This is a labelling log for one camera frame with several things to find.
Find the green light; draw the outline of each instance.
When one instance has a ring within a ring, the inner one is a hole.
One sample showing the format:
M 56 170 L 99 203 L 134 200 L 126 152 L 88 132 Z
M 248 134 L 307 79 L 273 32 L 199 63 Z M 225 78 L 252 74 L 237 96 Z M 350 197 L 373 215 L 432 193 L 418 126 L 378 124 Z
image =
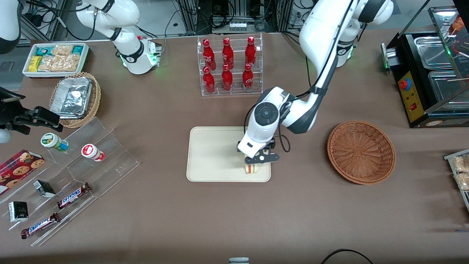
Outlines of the green light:
M 347 60 L 352 56 L 353 46 L 350 47 L 350 52 L 348 53 Z

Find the brown woven basket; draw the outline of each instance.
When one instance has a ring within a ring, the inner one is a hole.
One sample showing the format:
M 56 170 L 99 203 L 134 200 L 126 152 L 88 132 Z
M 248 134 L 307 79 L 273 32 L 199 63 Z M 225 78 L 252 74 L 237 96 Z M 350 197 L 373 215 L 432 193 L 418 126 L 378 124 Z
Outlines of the brown woven basket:
M 343 177 L 364 185 L 385 180 L 396 164 L 389 138 L 379 128 L 363 121 L 336 126 L 327 141 L 327 154 Z
M 89 121 L 91 121 L 95 117 L 96 113 L 98 112 L 99 100 L 101 100 L 101 88 L 99 87 L 99 83 L 96 81 L 93 75 L 87 72 L 80 72 L 80 73 L 67 76 L 65 77 L 65 79 L 79 78 L 79 77 L 87 77 L 93 82 L 93 87 L 91 88 L 91 100 L 90 100 L 90 103 L 88 104 L 88 113 L 86 114 L 84 118 L 60 120 L 60 124 L 68 128 L 78 128 L 83 125 L 86 125 Z M 55 89 L 52 92 L 52 96 L 49 100 L 49 107 L 52 105 L 52 101 L 54 100 L 55 92 L 57 91 L 58 86 L 59 84 L 55 86 Z

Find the cookie box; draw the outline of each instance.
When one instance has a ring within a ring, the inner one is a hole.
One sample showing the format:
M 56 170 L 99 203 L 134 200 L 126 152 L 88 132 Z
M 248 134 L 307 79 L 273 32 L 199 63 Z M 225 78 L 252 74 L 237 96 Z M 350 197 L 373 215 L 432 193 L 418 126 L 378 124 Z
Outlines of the cookie box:
M 16 153 L 0 165 L 0 195 L 15 186 L 35 169 L 45 163 L 44 158 L 28 150 Z

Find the red button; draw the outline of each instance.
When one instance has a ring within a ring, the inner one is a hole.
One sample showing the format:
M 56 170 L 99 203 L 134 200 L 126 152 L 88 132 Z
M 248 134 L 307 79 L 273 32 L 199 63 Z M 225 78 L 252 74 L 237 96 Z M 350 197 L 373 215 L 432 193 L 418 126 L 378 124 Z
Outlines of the red button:
M 402 90 L 406 89 L 407 86 L 408 86 L 408 82 L 406 80 L 403 80 L 399 83 L 399 88 Z

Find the cookie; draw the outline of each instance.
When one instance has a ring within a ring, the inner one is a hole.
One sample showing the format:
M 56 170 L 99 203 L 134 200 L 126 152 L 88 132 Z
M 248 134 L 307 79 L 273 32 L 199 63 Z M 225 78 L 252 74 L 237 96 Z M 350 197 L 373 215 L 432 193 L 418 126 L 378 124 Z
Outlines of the cookie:
M 31 168 L 37 169 L 40 166 L 42 166 L 42 164 L 44 164 L 44 163 L 45 163 L 45 160 L 43 160 L 43 159 L 36 160 L 35 162 L 31 163 Z
M 30 163 L 32 161 L 32 159 L 33 159 L 33 156 L 29 153 L 26 153 L 26 152 L 21 154 L 21 156 L 20 156 L 20 161 L 24 162 L 24 163 Z
M 20 180 L 18 180 L 18 179 L 14 179 L 14 180 L 8 182 L 5 186 L 6 186 L 7 188 L 12 188 L 12 187 L 15 186 L 19 181 L 20 181 Z
M 21 166 L 21 167 L 16 168 L 13 171 L 13 175 L 16 175 L 16 176 L 23 175 L 23 174 L 27 173 L 28 171 L 29 171 L 28 166 Z

